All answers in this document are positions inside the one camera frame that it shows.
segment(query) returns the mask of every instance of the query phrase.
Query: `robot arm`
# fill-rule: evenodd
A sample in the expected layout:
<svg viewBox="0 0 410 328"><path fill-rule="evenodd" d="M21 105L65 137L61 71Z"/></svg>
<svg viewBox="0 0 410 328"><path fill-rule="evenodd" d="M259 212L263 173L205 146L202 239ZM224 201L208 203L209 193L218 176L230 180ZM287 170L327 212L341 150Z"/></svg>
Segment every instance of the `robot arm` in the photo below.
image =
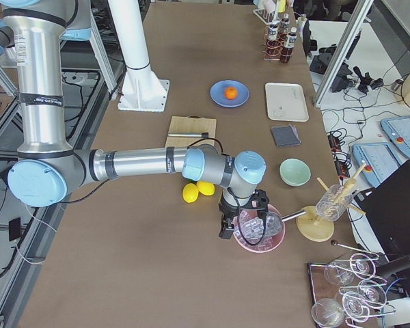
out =
<svg viewBox="0 0 410 328"><path fill-rule="evenodd" d="M13 194L36 207L60 202L80 186L104 179L182 172L192 180L223 188L220 237L230 238L241 208L267 211L269 200L256 190L266 170L264 159L246 151L233 158L212 146L104 152L73 150L64 126L59 38L67 23L90 12L88 0L0 0L16 44L24 142L8 182ZM85 23L71 35L82 38Z"/></svg>

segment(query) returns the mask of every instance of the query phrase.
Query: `wooden cutting board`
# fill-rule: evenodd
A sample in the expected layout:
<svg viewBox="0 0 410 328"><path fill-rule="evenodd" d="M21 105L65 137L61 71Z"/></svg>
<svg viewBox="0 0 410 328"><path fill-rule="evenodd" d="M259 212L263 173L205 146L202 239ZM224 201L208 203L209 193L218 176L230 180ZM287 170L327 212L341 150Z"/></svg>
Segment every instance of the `wooden cutting board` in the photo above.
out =
<svg viewBox="0 0 410 328"><path fill-rule="evenodd" d="M215 138L216 135L215 118L197 118L197 117L182 117L172 116L170 121L169 131L167 133L203 133L208 132L210 138ZM200 138L184 138L184 137L167 137L165 147L187 147L194 141ZM214 145L213 140L204 140L199 144Z"/></svg>

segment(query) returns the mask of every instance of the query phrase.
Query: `white label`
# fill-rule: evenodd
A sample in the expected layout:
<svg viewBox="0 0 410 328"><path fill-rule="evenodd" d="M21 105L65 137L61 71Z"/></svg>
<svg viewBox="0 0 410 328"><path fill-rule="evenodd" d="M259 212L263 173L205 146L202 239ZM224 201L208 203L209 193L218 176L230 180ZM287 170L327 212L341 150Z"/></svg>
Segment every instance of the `white label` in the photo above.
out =
<svg viewBox="0 0 410 328"><path fill-rule="evenodd" d="M29 56L27 54L26 38L23 34L16 34L15 39L15 52L16 52L16 65L26 66L29 63Z"/></svg>
<svg viewBox="0 0 410 328"><path fill-rule="evenodd" d="M269 27L267 31L267 39L270 41L275 41L277 39L277 32L278 32L277 27Z"/></svg>
<svg viewBox="0 0 410 328"><path fill-rule="evenodd" d="M288 36L284 48L293 48L295 46L296 36Z"/></svg>

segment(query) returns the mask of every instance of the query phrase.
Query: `lemon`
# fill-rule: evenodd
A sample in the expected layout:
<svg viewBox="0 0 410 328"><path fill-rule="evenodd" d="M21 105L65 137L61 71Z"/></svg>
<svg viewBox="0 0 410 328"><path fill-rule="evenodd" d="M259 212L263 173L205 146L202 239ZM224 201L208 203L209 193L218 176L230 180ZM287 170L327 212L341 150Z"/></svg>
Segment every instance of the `lemon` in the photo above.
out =
<svg viewBox="0 0 410 328"><path fill-rule="evenodd" d="M215 188L211 182L198 181L196 185L197 185L197 189L199 189L199 192L201 194L205 196L214 195Z"/></svg>
<svg viewBox="0 0 410 328"><path fill-rule="evenodd" d="M194 183L186 184L184 190L182 190L182 197L187 203L195 202L199 196L199 190Z"/></svg>

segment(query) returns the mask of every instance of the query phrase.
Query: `brown table surface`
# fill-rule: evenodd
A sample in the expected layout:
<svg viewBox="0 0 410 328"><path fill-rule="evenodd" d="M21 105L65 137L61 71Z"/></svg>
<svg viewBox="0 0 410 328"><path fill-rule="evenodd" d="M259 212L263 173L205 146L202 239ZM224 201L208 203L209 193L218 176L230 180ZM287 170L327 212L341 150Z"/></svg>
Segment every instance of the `brown table surface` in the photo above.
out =
<svg viewBox="0 0 410 328"><path fill-rule="evenodd" d="M171 86L164 113L119 111L112 102L94 148L163 147L173 115L217 118L225 151L254 150L268 164L260 188L283 215L315 204L324 193L315 177L337 182L321 114L298 42L288 64L262 59L263 23L250 5L153 3L144 26L153 71ZM233 109L216 105L210 87L243 82L250 97ZM310 120L294 123L302 144L277 148L267 118L264 84L303 86ZM302 187L279 177L295 157L312 170ZM294 221L284 242L267 254L218 237L221 192L182 200L180 174L126 177L69 205L19 327L313 327L307 262L342 253L304 238ZM76 199L94 188L82 188ZM353 244L350 223L334 238Z"/></svg>

